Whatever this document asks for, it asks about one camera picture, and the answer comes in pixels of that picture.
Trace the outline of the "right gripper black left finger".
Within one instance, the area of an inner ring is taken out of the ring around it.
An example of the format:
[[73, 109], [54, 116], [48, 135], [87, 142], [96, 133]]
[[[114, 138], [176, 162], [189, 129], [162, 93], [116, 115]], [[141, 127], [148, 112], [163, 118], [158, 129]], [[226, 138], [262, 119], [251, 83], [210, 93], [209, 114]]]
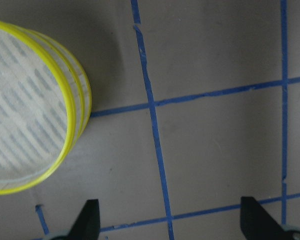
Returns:
[[100, 235], [101, 220], [98, 199], [85, 202], [78, 217], [67, 234], [68, 240], [97, 240]]

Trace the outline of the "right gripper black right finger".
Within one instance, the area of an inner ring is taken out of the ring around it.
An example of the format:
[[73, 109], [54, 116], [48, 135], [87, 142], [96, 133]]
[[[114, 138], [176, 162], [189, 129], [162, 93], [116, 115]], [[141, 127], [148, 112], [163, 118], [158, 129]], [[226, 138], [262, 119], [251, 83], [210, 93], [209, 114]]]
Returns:
[[246, 240], [280, 240], [283, 228], [252, 196], [240, 198], [240, 230]]

